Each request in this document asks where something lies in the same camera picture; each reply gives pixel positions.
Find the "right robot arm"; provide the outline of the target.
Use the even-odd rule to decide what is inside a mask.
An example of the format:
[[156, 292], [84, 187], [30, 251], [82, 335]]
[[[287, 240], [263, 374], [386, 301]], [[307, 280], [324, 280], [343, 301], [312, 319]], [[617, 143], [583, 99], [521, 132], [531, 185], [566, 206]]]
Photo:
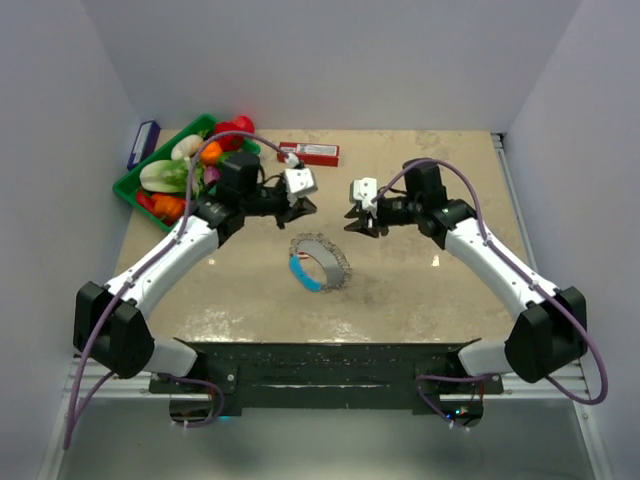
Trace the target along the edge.
[[395, 226], [416, 226], [464, 263], [514, 321], [504, 341], [476, 340], [458, 350], [458, 360], [445, 369], [452, 390], [469, 392], [488, 374], [514, 373], [535, 383], [586, 353], [586, 300], [576, 288], [560, 289], [508, 250], [476, 202], [449, 198], [438, 163], [408, 161], [400, 176], [406, 191], [395, 197], [374, 178], [351, 183], [347, 230], [378, 238]]

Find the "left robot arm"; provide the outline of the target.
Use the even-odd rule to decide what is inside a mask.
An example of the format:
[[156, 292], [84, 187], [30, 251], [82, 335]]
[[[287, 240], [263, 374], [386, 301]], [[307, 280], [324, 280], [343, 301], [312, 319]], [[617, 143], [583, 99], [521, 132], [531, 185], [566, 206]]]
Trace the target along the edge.
[[171, 288], [198, 262], [239, 231], [248, 217], [271, 216], [284, 228], [316, 212], [313, 172], [294, 155], [277, 183], [258, 180], [260, 159], [240, 152], [223, 163], [212, 191], [188, 203], [175, 227], [127, 271], [104, 285], [88, 282], [76, 295], [73, 345], [116, 375], [168, 374], [185, 392], [200, 390], [207, 368], [195, 348], [157, 340], [146, 323]]

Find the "purple onion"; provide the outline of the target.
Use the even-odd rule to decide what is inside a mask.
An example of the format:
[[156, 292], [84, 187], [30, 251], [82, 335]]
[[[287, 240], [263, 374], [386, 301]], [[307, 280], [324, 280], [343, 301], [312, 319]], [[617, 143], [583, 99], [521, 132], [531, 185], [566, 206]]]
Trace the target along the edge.
[[203, 182], [207, 187], [215, 185], [221, 178], [221, 171], [216, 166], [207, 166], [203, 172]]

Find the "red bell pepper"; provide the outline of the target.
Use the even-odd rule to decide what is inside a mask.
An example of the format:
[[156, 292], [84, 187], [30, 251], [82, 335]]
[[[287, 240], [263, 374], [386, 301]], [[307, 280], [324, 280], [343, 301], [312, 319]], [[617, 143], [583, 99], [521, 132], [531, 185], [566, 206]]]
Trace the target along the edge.
[[216, 143], [223, 152], [237, 151], [243, 146], [244, 136], [240, 131], [240, 127], [232, 122], [219, 122], [214, 126]]

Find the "red rectangular box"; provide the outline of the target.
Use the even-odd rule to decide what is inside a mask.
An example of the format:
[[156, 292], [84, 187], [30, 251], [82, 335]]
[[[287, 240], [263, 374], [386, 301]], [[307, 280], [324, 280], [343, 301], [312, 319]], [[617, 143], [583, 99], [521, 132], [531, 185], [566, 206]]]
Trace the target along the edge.
[[337, 167], [340, 147], [331, 144], [301, 142], [280, 142], [279, 148], [286, 153], [295, 154], [300, 161], [308, 165]]

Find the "red tomato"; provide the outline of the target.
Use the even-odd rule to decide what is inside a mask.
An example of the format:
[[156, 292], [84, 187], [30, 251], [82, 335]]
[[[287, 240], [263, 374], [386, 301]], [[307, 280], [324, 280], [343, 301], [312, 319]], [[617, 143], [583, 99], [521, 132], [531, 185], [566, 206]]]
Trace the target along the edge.
[[256, 129], [253, 120], [246, 115], [237, 115], [231, 119], [234, 130], [240, 132], [241, 136], [254, 134]]

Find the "white radish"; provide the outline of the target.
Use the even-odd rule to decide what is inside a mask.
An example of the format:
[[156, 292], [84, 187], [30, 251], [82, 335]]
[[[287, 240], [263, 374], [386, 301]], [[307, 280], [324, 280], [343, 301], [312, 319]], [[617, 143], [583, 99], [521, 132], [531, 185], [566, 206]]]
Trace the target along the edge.
[[203, 142], [203, 138], [198, 134], [191, 134], [184, 137], [172, 148], [171, 159], [173, 161], [191, 159]]

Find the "green leafy cabbage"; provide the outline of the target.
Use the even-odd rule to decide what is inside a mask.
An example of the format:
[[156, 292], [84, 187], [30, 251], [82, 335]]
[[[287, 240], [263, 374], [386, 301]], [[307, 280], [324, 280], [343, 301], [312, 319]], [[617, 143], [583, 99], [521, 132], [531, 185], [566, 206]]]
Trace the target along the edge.
[[139, 174], [141, 187], [147, 191], [165, 194], [185, 194], [191, 180], [191, 194], [197, 196], [204, 189], [204, 169], [197, 164], [189, 175], [190, 160], [157, 160], [144, 166]]

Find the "small orange pepper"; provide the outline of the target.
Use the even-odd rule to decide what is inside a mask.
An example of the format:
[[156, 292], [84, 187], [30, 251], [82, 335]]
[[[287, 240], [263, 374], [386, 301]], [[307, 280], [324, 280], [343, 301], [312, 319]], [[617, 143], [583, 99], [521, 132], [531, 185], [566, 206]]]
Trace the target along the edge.
[[182, 197], [155, 193], [151, 201], [152, 214], [166, 225], [173, 225], [184, 214], [186, 201]]

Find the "red chili pepper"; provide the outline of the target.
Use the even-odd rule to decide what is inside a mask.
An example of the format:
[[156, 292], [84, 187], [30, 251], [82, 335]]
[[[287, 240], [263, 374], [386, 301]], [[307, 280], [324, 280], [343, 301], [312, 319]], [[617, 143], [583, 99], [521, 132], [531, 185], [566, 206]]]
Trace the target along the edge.
[[145, 211], [153, 213], [154, 201], [144, 190], [139, 189], [136, 192], [136, 201]]

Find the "purple box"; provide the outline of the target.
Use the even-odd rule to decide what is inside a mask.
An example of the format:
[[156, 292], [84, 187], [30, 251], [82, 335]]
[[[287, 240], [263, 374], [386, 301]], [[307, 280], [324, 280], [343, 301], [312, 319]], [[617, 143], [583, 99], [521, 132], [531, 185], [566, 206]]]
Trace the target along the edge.
[[128, 171], [133, 170], [155, 151], [159, 134], [160, 126], [155, 120], [147, 120], [139, 125], [134, 144], [126, 162]]

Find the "green plastic tray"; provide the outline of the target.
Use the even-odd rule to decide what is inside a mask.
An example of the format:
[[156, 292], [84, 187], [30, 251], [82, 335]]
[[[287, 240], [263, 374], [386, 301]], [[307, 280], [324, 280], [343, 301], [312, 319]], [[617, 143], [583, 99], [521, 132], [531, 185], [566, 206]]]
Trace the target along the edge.
[[[218, 121], [202, 115], [118, 180], [113, 186], [114, 193], [145, 212], [163, 231], [170, 231], [184, 214], [192, 158], [202, 143], [224, 131], [253, 133], [255, 126], [247, 116]], [[213, 190], [222, 164], [237, 151], [258, 154], [260, 147], [246, 137], [229, 136], [205, 149], [193, 172], [193, 199]]]

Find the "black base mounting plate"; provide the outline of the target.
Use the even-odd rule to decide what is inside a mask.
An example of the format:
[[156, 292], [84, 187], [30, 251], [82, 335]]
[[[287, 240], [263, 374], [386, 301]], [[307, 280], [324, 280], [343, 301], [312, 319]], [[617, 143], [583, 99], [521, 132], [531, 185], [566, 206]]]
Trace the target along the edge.
[[409, 410], [446, 420], [479, 419], [482, 397], [503, 392], [503, 374], [469, 377], [466, 344], [190, 343], [199, 355], [186, 377], [150, 373], [154, 394], [204, 394], [211, 412], [249, 408]]

